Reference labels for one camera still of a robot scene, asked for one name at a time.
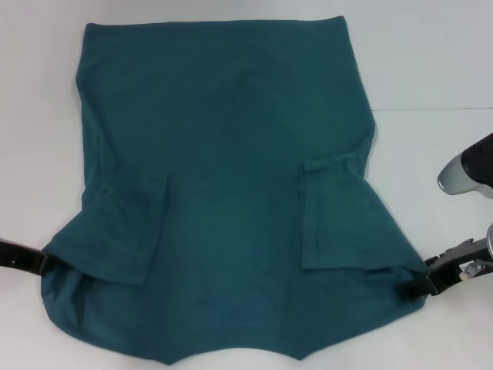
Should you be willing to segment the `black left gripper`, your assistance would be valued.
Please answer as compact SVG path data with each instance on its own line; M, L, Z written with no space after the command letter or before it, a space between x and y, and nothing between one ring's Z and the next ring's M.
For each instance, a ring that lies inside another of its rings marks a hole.
M0 241L0 263L2 267L45 276L54 268L54 257L44 251L15 244L10 241Z

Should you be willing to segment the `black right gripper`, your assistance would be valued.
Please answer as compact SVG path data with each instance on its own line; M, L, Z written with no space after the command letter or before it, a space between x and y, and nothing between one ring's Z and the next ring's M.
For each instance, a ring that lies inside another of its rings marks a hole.
M468 239L447 249L428 266L425 277L416 277L397 286L397 295L404 300L436 296L456 284L490 273L490 240Z

